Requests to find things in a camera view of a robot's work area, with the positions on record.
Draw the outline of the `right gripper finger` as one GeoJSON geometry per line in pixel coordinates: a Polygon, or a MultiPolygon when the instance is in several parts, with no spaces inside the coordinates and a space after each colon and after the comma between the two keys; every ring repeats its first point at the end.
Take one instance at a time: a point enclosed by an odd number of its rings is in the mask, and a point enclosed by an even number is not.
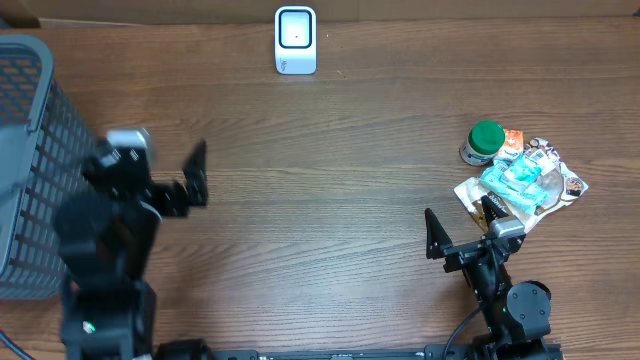
{"type": "Polygon", "coordinates": [[[427,250],[444,250],[452,246],[452,240],[442,227],[435,213],[427,208],[424,212],[427,230],[427,250]]]}
{"type": "Polygon", "coordinates": [[[484,195],[481,197],[480,201],[487,226],[489,226],[494,220],[510,216],[509,208],[497,195],[484,195]]]}

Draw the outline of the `teal wipes pack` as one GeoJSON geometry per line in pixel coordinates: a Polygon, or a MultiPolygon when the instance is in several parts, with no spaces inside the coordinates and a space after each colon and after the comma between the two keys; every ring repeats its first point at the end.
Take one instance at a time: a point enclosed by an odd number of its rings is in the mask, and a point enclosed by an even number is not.
{"type": "Polygon", "coordinates": [[[548,197],[548,192],[536,183],[529,185],[524,190],[511,188],[506,181],[502,180],[502,176],[508,167],[508,163],[496,161],[493,166],[490,166],[482,173],[480,183],[518,210],[528,215],[533,215],[536,208],[542,205],[548,197]]]}

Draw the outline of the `blue white package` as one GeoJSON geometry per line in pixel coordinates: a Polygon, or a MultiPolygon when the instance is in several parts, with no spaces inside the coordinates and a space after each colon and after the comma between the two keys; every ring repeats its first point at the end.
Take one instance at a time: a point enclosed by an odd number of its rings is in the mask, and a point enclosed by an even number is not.
{"type": "Polygon", "coordinates": [[[520,155],[504,171],[501,180],[513,186],[527,187],[541,174],[542,169],[527,155],[520,155]]]}

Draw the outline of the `green lid jar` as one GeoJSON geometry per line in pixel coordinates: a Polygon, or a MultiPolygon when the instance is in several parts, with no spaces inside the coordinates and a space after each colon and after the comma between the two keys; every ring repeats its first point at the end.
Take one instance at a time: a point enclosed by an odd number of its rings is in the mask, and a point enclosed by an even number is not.
{"type": "Polygon", "coordinates": [[[459,148],[461,158],[469,165],[484,166],[492,161],[506,139],[504,129],[494,121],[480,121],[469,131],[459,148]]]}

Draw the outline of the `orange tissue pack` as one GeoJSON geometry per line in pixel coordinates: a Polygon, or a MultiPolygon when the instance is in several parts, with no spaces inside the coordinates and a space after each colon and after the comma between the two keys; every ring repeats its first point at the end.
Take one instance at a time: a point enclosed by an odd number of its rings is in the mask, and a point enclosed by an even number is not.
{"type": "Polygon", "coordinates": [[[512,162],[524,150],[524,136],[521,130],[505,129],[505,141],[494,156],[495,161],[512,162]]]}

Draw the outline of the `beige paper pouch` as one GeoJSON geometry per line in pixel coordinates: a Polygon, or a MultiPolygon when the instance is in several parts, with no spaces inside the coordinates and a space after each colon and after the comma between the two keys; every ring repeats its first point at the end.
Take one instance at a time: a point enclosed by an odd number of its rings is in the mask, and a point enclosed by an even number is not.
{"type": "MultiPolygon", "coordinates": [[[[546,139],[531,139],[524,145],[521,155],[527,155],[542,169],[533,183],[547,191],[548,197],[536,208],[533,215],[528,215],[497,196],[509,208],[510,215],[517,217],[524,224],[525,230],[530,231],[545,216],[573,204],[588,190],[588,184],[567,167],[556,148],[546,139]]],[[[476,224],[486,230],[488,226],[485,223],[480,199],[484,195],[495,193],[480,183],[481,175],[468,178],[454,188],[454,193],[476,224]]],[[[515,190],[524,190],[528,187],[507,184],[515,190]]]]}

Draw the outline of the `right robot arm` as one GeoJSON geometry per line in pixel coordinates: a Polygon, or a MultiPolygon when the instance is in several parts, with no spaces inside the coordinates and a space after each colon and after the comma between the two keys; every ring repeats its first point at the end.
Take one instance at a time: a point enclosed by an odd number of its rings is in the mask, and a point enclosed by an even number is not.
{"type": "Polygon", "coordinates": [[[488,196],[481,198],[488,226],[477,241],[455,245],[431,209],[424,212],[426,257],[444,259],[444,271],[460,271],[478,307],[445,345],[425,347],[427,359],[554,360],[559,345],[548,345],[551,292],[538,281],[511,282],[505,263],[526,237],[524,224],[488,196]]]}

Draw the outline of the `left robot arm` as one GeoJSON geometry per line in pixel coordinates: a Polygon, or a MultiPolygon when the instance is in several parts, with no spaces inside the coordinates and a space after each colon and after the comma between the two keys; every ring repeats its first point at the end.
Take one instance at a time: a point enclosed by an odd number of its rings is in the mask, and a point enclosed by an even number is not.
{"type": "Polygon", "coordinates": [[[186,159],[183,183],[156,183],[147,150],[101,140],[81,162],[90,189],[55,212],[62,283],[61,341],[69,359],[136,359],[153,353],[156,294],[144,273],[160,224],[208,201],[207,145],[186,159]]]}

